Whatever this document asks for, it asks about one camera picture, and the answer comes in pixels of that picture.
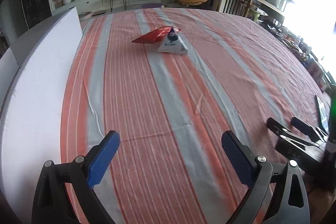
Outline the person right hand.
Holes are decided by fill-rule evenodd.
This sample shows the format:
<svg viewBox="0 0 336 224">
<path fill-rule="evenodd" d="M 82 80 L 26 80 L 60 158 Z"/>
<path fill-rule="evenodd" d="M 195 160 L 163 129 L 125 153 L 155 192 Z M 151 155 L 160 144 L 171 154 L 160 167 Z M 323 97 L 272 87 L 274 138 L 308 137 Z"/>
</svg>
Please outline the person right hand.
<svg viewBox="0 0 336 224">
<path fill-rule="evenodd" d="M 335 191 L 311 189 L 308 194 L 310 223 L 320 223 L 335 201 Z"/>
</svg>

